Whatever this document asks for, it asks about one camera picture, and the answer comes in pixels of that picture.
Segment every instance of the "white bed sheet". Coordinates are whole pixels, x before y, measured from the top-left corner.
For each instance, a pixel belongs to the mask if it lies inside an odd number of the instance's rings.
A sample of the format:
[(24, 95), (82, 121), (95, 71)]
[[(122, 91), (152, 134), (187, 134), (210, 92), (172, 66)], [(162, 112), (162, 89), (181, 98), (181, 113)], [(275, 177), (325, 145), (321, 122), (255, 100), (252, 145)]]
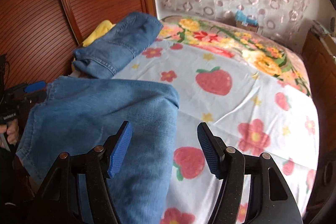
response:
[[(202, 121), (227, 146), (248, 155), (271, 154), (301, 214), (305, 212), (319, 155), (318, 116), (311, 98), (250, 65), (169, 41), (152, 44), (115, 78), (172, 84), (180, 96), (161, 224), (204, 224), (211, 215), (221, 182), (210, 173), (197, 139)], [(249, 183), (246, 176), (237, 223), (245, 220)]]

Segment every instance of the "bed sheet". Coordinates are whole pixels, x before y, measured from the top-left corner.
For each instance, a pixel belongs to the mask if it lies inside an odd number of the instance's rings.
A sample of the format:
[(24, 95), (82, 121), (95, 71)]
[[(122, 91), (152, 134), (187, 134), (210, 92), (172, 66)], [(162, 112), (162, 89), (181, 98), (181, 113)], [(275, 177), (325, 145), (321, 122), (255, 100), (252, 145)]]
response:
[(288, 48), (240, 28), (197, 17), (169, 16), (158, 36), (232, 57), (291, 85), (310, 96), (309, 79), (302, 60)]
[[(304, 213), (319, 153), (311, 98), (233, 58), (166, 40), (154, 42), (115, 78), (171, 84), (180, 96), (174, 166), (160, 224), (205, 224), (216, 202), (221, 182), (210, 173), (199, 145), (200, 122), (245, 154), (270, 153)], [(245, 219), (249, 183), (246, 176), (237, 223)]]

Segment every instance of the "blue jeans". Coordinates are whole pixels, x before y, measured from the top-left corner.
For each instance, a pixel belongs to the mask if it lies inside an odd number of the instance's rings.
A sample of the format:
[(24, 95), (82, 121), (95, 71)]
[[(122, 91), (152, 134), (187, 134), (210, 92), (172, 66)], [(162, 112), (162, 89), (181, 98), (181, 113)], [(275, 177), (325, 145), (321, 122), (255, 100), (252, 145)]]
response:
[(162, 24), (151, 15), (133, 12), (104, 36), (85, 48), (73, 51), (73, 65), (95, 78), (111, 79), (133, 58), (147, 49)]
[[(136, 80), (61, 76), (48, 85), (45, 102), (33, 107), (17, 155), (40, 184), (58, 155), (87, 153), (121, 126), (134, 133), (121, 170), (108, 179), (123, 224), (158, 224), (172, 171), (178, 94), (171, 85)], [(92, 223), (81, 177), (83, 217)]]

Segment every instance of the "human hand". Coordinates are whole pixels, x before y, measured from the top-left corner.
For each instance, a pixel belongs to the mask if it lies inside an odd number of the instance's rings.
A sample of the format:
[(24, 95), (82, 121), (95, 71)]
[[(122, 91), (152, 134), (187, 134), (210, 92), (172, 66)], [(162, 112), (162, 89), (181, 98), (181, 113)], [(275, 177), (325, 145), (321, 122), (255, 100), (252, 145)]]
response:
[[(0, 134), (7, 133), (7, 142), (9, 144), (16, 144), (19, 140), (19, 125), (18, 120), (12, 120), (9, 122), (9, 126), (2, 124), (0, 125)], [(4, 144), (0, 140), (0, 147), (5, 148)]]

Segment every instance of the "yellow cloth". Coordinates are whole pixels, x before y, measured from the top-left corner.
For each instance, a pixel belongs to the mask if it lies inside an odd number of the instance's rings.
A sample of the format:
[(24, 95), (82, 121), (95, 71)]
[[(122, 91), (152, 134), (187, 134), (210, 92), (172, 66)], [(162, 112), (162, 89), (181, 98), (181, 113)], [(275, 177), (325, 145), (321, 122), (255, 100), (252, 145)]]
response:
[[(109, 20), (104, 20), (101, 22), (95, 30), (83, 41), (83, 47), (87, 47), (88, 45), (92, 44), (93, 41), (102, 37), (106, 34), (109, 30), (111, 30), (115, 24), (112, 24)], [(75, 67), (71, 64), (71, 70), (75, 71)]]

